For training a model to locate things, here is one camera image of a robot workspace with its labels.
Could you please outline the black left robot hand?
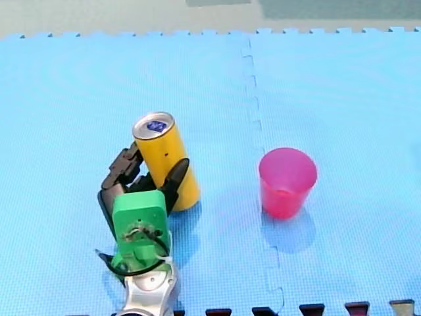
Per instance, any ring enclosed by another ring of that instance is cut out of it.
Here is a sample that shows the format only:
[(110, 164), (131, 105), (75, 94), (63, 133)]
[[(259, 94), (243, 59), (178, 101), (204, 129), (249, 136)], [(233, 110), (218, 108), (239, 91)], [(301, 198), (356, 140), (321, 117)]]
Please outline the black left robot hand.
[(151, 240), (168, 247), (168, 216), (181, 199), (189, 159), (181, 158), (155, 184), (150, 172), (140, 175), (143, 157), (133, 143), (117, 155), (97, 195), (111, 234), (118, 243)]

